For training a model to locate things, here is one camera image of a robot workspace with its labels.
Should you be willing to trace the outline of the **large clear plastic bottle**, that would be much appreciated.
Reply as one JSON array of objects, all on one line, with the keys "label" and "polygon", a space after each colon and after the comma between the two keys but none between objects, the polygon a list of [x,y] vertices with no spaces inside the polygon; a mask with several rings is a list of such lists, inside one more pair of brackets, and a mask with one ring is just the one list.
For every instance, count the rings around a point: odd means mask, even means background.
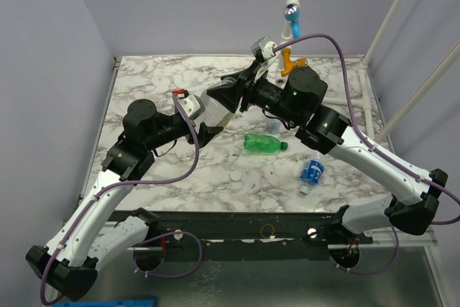
[{"label": "large clear plastic bottle", "polygon": [[208,89],[217,86],[219,86],[219,83],[209,86],[200,96],[201,102],[205,108],[205,111],[201,114],[200,123],[204,123],[207,127],[225,128],[231,121],[234,114],[229,112],[218,101],[207,94]]}]

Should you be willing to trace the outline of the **green plastic bottle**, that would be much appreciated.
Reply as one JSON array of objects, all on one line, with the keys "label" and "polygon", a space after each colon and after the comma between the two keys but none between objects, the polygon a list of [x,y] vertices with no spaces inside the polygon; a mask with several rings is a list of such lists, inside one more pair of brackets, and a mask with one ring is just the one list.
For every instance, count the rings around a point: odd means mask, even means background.
[{"label": "green plastic bottle", "polygon": [[244,149],[254,154],[275,154],[284,152],[280,149],[278,138],[265,134],[246,134],[244,136]]}]

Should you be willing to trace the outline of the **white bottle cap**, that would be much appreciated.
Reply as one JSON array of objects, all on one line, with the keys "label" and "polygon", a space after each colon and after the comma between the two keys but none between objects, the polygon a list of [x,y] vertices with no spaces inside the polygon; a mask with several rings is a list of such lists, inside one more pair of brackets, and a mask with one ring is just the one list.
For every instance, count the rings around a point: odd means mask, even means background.
[{"label": "white bottle cap", "polygon": [[230,178],[233,181],[240,181],[242,179],[242,174],[238,170],[234,170],[231,172]]}]

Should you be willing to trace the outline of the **green bottle cap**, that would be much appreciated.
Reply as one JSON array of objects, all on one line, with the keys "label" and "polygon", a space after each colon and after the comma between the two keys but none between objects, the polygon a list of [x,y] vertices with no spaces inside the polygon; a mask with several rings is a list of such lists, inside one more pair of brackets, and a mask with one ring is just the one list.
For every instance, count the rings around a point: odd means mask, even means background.
[{"label": "green bottle cap", "polygon": [[288,149],[288,143],[287,142],[281,142],[280,149],[282,151],[286,151]]}]

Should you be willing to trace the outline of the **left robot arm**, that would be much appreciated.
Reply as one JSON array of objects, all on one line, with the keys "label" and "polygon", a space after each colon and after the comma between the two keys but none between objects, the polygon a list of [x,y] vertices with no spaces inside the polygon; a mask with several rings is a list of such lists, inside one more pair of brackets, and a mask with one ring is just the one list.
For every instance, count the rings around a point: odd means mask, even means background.
[{"label": "left robot arm", "polygon": [[[130,216],[121,227],[98,234],[115,208],[137,185],[168,185],[185,180],[196,169],[199,151],[225,126],[227,110],[207,95],[179,90],[172,100],[175,112],[162,114],[149,99],[132,102],[122,120],[123,132],[102,163],[91,192],[62,229],[44,246],[33,246],[26,261],[40,279],[42,305],[52,306],[46,288],[54,288],[60,300],[81,299],[95,283],[98,270],[120,252],[141,243],[153,245],[159,228],[141,214]],[[155,162],[157,148],[187,137],[195,147],[191,167],[168,180],[145,180]]]}]

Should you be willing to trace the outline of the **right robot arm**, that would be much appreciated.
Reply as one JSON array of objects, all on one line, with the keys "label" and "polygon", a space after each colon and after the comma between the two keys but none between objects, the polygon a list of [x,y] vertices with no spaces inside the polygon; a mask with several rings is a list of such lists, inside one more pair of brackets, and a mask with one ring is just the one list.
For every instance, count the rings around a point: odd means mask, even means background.
[{"label": "right robot arm", "polygon": [[295,68],[284,87],[258,78],[258,62],[233,75],[234,81],[211,87],[207,95],[231,113],[258,106],[295,127],[295,136],[312,150],[330,155],[360,170],[390,195],[359,206],[342,206],[331,225],[341,244],[367,230],[393,226],[419,236],[431,225],[447,175],[404,161],[353,128],[350,120],[322,105],[328,85],[310,67]]}]

